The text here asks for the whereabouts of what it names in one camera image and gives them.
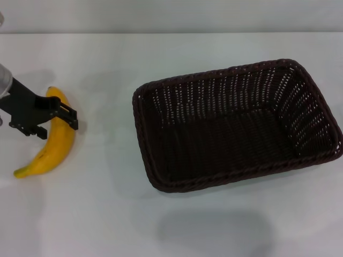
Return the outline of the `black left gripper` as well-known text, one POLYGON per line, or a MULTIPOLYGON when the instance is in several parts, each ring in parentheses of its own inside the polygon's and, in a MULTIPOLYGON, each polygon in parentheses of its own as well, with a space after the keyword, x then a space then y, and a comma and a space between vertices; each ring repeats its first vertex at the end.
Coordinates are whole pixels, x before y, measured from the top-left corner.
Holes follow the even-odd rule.
POLYGON ((77 112, 57 96, 38 96, 18 80, 12 80, 9 95, 1 99, 1 110, 11 116, 9 126, 26 136, 36 135, 46 140, 48 132, 40 125, 59 118, 73 130, 78 130, 77 112))

